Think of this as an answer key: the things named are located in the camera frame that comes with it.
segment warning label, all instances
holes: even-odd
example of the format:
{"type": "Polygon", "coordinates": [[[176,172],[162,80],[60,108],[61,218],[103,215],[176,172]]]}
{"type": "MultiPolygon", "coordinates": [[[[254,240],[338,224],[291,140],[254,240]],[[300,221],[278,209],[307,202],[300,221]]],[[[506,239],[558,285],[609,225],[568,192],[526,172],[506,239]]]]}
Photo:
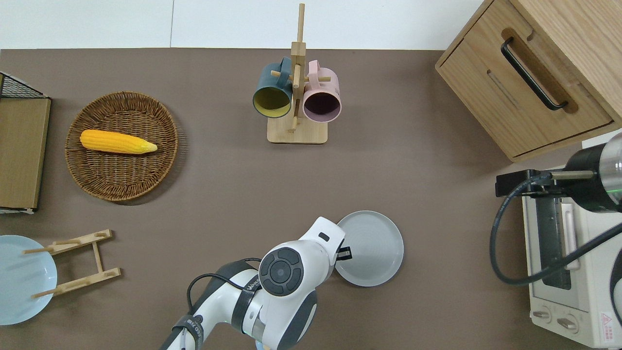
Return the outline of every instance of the warning label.
{"type": "Polygon", "coordinates": [[[600,313],[600,336],[603,343],[613,343],[613,318],[611,313],[600,313]]]}

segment round woven tray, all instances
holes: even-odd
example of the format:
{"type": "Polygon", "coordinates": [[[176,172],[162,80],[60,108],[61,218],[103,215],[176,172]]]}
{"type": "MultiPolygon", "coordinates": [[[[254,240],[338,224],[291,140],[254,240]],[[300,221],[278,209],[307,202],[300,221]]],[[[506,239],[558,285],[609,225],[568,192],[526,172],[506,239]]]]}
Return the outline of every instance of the round woven tray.
{"type": "Polygon", "coordinates": [[[87,193],[107,201],[127,201],[156,187],[177,155],[177,128],[157,100],[137,92],[115,92],[89,103],[73,121],[65,142],[67,167],[87,193]],[[157,145],[145,154],[118,154],[86,149],[80,134],[87,129],[115,131],[157,145]]]}

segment black drawer handle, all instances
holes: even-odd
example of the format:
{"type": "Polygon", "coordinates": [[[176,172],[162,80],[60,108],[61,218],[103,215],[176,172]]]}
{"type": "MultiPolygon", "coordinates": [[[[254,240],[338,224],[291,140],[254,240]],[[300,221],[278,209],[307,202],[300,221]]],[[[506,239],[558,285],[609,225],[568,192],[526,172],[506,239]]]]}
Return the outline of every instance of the black drawer handle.
{"type": "Polygon", "coordinates": [[[527,85],[529,85],[531,90],[536,94],[536,96],[538,96],[538,98],[540,98],[540,101],[542,101],[542,103],[544,103],[544,105],[548,109],[556,111],[559,108],[563,108],[564,106],[568,105],[568,101],[562,102],[562,104],[560,105],[556,105],[555,102],[553,102],[549,98],[549,96],[547,96],[546,92],[544,92],[540,85],[538,85],[538,83],[534,80],[531,74],[529,74],[529,72],[521,65],[521,63],[518,62],[516,57],[514,57],[512,52],[510,52],[508,49],[508,44],[511,43],[513,39],[514,37],[509,37],[509,39],[503,43],[503,45],[501,46],[501,53],[503,54],[503,57],[508,60],[509,64],[514,67],[516,73],[518,73],[518,75],[521,76],[521,78],[527,83],[527,85]]]}

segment white toaster oven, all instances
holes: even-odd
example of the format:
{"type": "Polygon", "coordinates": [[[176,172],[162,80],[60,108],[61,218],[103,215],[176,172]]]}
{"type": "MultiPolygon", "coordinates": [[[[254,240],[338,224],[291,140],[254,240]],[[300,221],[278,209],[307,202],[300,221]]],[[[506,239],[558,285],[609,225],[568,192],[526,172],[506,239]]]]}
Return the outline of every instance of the white toaster oven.
{"type": "MultiPolygon", "coordinates": [[[[622,214],[596,214],[570,198],[523,197],[530,275],[622,222],[622,214]]],[[[582,256],[565,270],[529,285],[532,322],[591,348],[622,348],[613,312],[610,276],[622,235],[582,256]]]]}

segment dark teal mug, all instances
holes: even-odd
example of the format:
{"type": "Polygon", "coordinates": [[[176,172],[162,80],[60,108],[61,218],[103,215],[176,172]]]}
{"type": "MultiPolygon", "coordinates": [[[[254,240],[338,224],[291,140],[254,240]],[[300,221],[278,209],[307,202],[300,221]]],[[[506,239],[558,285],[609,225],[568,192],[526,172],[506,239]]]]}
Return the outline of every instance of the dark teal mug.
{"type": "Polygon", "coordinates": [[[263,68],[253,95],[253,106],[258,112],[268,118],[280,118],[289,112],[292,108],[291,73],[292,60],[289,57],[263,68]],[[281,76],[273,76],[273,70],[280,72],[281,76]]]}

